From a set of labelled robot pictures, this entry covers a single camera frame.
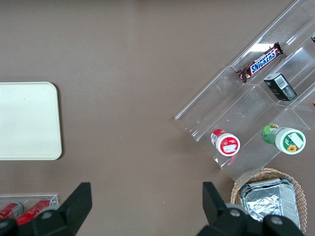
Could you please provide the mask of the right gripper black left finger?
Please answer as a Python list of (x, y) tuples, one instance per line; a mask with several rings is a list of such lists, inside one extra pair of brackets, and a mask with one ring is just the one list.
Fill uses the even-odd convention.
[(48, 207), (17, 228), (19, 236), (74, 236), (92, 209), (89, 182), (83, 182), (58, 207)]

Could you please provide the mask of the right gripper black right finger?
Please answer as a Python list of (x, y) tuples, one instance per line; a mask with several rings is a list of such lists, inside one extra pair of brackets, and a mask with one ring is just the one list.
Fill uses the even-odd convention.
[(262, 236), (263, 225), (240, 208), (227, 207), (212, 182), (204, 182), (202, 204), (208, 220), (199, 236)]

